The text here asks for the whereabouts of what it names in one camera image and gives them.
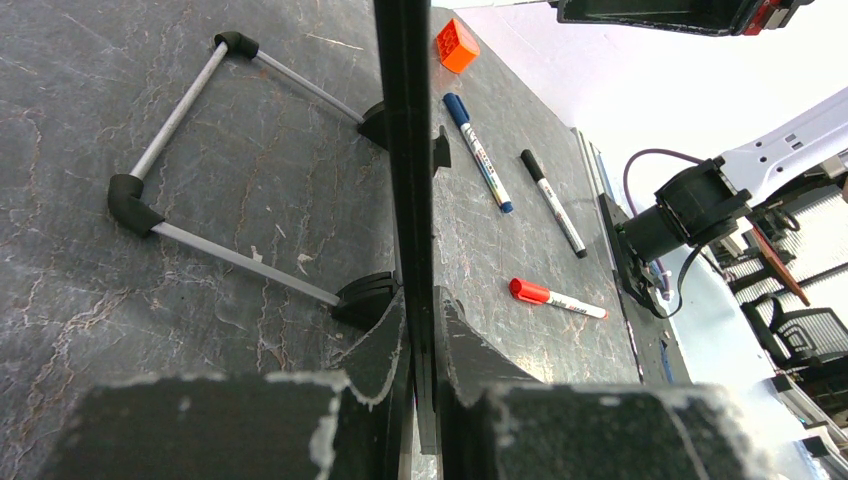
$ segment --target white wall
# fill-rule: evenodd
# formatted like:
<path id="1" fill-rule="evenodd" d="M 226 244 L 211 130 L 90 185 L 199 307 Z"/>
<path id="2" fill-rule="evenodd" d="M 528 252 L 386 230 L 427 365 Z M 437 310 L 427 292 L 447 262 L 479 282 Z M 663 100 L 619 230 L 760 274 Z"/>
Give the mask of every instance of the white wall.
<path id="1" fill-rule="evenodd" d="M 848 85 L 844 0 L 819 0 L 757 37 L 563 25 L 544 3 L 457 13 L 563 122 L 586 132 L 614 181 L 640 149 L 716 156 Z M 639 162 L 637 204 L 685 166 Z"/>

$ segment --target orange cube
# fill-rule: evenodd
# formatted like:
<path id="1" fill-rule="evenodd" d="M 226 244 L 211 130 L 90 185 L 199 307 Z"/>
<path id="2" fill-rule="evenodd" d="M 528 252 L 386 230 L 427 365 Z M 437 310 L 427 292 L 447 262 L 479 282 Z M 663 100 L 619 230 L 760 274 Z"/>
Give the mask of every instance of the orange cube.
<path id="1" fill-rule="evenodd" d="M 436 45 L 442 65 L 453 73 L 462 73 L 480 55 L 477 41 L 455 18 L 436 36 Z"/>

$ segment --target table surface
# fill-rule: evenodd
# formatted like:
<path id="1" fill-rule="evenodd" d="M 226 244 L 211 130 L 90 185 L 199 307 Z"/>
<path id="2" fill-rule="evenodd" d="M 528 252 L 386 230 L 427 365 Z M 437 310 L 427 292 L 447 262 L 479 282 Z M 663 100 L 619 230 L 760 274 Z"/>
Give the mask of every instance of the table surface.
<path id="1" fill-rule="evenodd" d="M 34 478 L 95 384 L 157 372 L 315 370 L 359 337 L 304 295 L 201 252 L 139 239 L 106 212 L 211 53 L 238 29 L 364 112 L 380 100 L 370 0 L 0 5 L 0 478 Z M 452 14 L 435 10 L 434 30 Z M 571 132 L 481 44 L 462 75 L 432 68 L 436 283 L 545 381 L 634 382 L 604 234 Z M 463 96 L 512 196 L 498 212 L 439 98 Z M 583 236 L 578 260 L 518 160 L 534 151 Z M 336 291 L 392 267 L 387 155 L 320 100 L 227 59 L 157 160 L 142 199 L 169 223 Z M 513 300 L 513 276 L 610 311 L 600 321 Z"/>

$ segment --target black corner connector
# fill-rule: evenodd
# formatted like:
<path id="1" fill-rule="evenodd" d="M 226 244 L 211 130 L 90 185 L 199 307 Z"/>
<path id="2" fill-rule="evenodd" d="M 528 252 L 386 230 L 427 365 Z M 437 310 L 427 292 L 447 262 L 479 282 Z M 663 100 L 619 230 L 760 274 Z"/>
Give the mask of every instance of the black corner connector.
<path id="1" fill-rule="evenodd" d="M 140 237 L 146 237 L 150 229 L 165 221 L 165 217 L 139 200 L 143 190 L 144 182 L 132 175 L 119 173 L 109 179 L 109 213 Z"/>
<path id="2" fill-rule="evenodd" d="M 253 60 L 259 52 L 259 42 L 239 32 L 221 32 L 215 35 L 215 46 L 217 47 L 221 42 L 227 44 L 227 53 L 238 53 L 247 57 L 248 60 Z"/>

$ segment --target black chair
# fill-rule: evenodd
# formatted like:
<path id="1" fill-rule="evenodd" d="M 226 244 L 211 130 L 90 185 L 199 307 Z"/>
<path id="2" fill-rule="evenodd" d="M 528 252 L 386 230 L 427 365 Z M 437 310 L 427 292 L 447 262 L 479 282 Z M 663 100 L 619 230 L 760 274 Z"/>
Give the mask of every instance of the black chair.
<path id="1" fill-rule="evenodd" d="M 757 305 L 770 299 L 774 305 L 771 322 L 763 321 Z M 848 356 L 848 328 L 831 308 L 808 308 L 784 312 L 774 295 L 741 305 L 760 345 L 782 370 L 821 366 Z"/>

